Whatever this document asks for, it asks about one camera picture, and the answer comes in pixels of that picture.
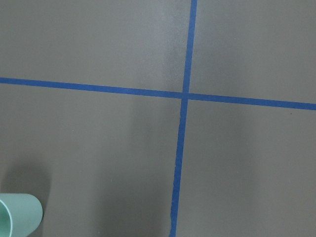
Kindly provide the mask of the green plastic cup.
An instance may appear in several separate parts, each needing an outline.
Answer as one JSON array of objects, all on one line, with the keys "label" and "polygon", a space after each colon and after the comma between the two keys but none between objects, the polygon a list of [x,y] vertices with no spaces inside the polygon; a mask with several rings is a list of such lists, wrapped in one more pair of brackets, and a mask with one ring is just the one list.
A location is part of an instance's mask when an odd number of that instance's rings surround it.
[{"label": "green plastic cup", "polygon": [[40,225],[41,202],[31,194],[0,195],[0,235],[27,237]]}]

